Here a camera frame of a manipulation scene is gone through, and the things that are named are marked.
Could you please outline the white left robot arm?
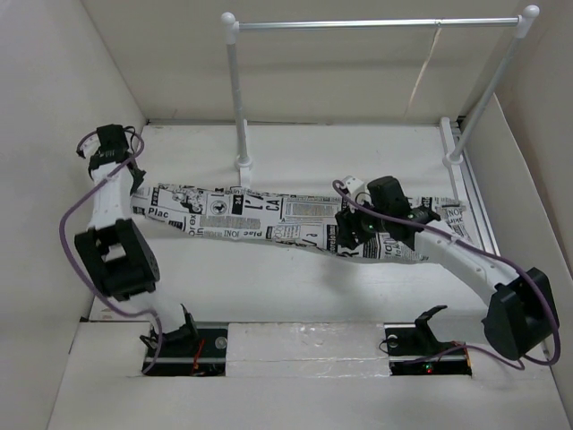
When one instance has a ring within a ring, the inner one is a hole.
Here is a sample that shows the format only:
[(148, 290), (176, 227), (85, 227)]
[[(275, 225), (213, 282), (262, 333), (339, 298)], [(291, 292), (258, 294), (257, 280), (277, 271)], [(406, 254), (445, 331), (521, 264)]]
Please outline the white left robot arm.
[(157, 291), (158, 261), (133, 220), (132, 197), (142, 185), (145, 171), (135, 161), (136, 150), (127, 135), (135, 131), (104, 125), (83, 139), (77, 154), (89, 159), (88, 172), (96, 191), (87, 229), (74, 237), (76, 252), (98, 293), (129, 307), (120, 314), (156, 319), (156, 329), (143, 340), (180, 355), (190, 355), (200, 343), (191, 313), (182, 304)]

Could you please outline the beige clothes hanger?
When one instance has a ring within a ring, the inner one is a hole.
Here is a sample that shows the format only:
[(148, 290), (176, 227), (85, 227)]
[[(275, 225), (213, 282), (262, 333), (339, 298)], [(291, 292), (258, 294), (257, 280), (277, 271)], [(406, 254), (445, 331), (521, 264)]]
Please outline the beige clothes hanger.
[(437, 44), (438, 44), (438, 42), (439, 42), (441, 32), (442, 32), (442, 27), (441, 27), (441, 26), (438, 26), (438, 27), (435, 29), (435, 31), (433, 32), (433, 35), (432, 35), (432, 43), (431, 43), (431, 45), (430, 45), (430, 47), (429, 47), (429, 50), (428, 50), (427, 55), (426, 55), (426, 58), (424, 59), (422, 65), (421, 65), (420, 71), (419, 71), (419, 73), (418, 73), (418, 75), (417, 75), (417, 78), (416, 78), (414, 87), (413, 87), (413, 89), (412, 89), (412, 91), (411, 91), (409, 100), (408, 100), (408, 102), (407, 102), (406, 108), (405, 108), (404, 113), (403, 113), (403, 116), (402, 116), (402, 119), (403, 119), (403, 120), (407, 120), (408, 115), (409, 115), (409, 113), (410, 113), (410, 111), (411, 111), (411, 109), (412, 109), (412, 106), (413, 106), (414, 103), (415, 103), (416, 93), (418, 92), (418, 89), (419, 89), (419, 87), (420, 87), (420, 84), (421, 84), (421, 82), (422, 82), (422, 80), (423, 80), (423, 77), (424, 77), (424, 75), (425, 75), (426, 69), (427, 69), (427, 67), (428, 67), (428, 65), (429, 65), (429, 63), (430, 63), (430, 61), (431, 61), (431, 59), (432, 59), (433, 52), (434, 52), (434, 50), (435, 50), (435, 48), (436, 48), (436, 46), (437, 46)]

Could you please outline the newspaper print trousers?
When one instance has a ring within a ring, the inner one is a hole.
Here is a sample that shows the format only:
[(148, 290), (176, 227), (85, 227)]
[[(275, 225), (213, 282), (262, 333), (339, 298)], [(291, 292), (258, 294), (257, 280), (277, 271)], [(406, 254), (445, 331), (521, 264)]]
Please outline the newspaper print trousers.
[(267, 241), (308, 248), (367, 262), (428, 262), (406, 245), (380, 232), (356, 248), (337, 242), (335, 216), (346, 209), (339, 197), (265, 193), (232, 186), (143, 186), (131, 199), (133, 213), (191, 237)]

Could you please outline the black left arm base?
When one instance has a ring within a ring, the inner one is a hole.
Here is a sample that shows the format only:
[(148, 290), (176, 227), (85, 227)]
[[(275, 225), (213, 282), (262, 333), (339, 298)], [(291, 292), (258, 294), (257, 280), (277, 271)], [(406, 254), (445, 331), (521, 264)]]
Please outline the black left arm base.
[(199, 339), (191, 347), (177, 349), (167, 344), (146, 376), (217, 377), (226, 374), (228, 324), (198, 324)]

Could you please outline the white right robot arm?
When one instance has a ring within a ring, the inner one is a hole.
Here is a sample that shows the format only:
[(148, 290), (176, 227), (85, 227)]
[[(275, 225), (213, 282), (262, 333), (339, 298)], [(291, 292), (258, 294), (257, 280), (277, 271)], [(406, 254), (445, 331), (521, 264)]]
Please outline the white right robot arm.
[(334, 181), (332, 187), (346, 205), (335, 217), (337, 245), (355, 249), (381, 233), (388, 234), (428, 262), (439, 264), (482, 299), (487, 307), (484, 335), (501, 357), (534, 362), (530, 350), (551, 338), (553, 354), (543, 364), (559, 361), (559, 316), (544, 272), (526, 271), (471, 245), (432, 208), (413, 206), (393, 176), (368, 184), (349, 176)]

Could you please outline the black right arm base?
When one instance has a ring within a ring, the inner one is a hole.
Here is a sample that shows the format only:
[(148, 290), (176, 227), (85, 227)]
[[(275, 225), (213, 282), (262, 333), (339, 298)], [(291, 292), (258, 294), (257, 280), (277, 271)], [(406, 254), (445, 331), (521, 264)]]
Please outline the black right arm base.
[(379, 350), (389, 359), (391, 376), (435, 376), (473, 374), (469, 355), (462, 343), (439, 341), (429, 321), (445, 305), (424, 311), (412, 322), (385, 322)]

